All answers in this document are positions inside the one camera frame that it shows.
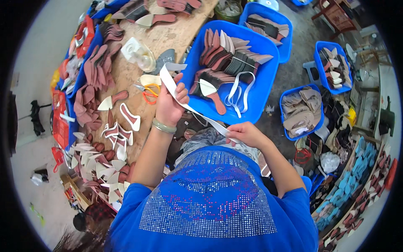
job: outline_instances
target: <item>camouflage pants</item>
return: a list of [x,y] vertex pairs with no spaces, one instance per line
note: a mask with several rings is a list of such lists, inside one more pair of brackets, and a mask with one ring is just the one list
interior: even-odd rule
[[191,152],[212,145],[231,148],[250,157],[253,161],[258,163],[258,150],[256,148],[249,147],[244,143],[236,144],[232,147],[231,143],[225,143],[225,139],[226,138],[218,133],[213,127],[202,129],[182,144],[181,149],[183,149],[183,154],[175,161],[175,167]]

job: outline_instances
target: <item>rhinestone design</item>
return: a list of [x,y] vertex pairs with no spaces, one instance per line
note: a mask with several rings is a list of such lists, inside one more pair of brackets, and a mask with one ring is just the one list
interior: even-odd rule
[[266,195],[247,168],[229,152],[188,155],[150,194],[139,228],[207,238],[276,233]]

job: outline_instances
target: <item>woman's left hand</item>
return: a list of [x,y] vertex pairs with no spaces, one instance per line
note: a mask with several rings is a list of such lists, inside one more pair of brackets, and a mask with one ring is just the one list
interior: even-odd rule
[[[174,81],[177,83],[183,77],[183,73],[175,76]],[[185,85],[181,82],[177,85],[175,90],[177,100],[182,104],[187,104],[189,102],[189,96],[187,95],[187,89]],[[166,126],[176,127],[179,119],[181,119],[185,109],[179,105],[172,95],[169,93],[165,84],[161,85],[161,92],[157,99],[157,110],[155,118]]]

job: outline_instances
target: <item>blue t-shirt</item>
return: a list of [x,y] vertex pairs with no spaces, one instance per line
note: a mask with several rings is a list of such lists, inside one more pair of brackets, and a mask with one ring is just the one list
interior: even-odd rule
[[308,251],[318,231],[303,188],[269,193],[249,157],[223,146],[198,149],[153,191],[131,184],[106,251]]

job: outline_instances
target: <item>yellow container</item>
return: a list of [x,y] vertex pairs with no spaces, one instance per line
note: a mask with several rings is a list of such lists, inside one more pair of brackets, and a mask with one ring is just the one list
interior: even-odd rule
[[355,110],[354,110],[353,106],[350,107],[347,119],[350,121],[352,127],[357,122],[357,114],[355,113]]

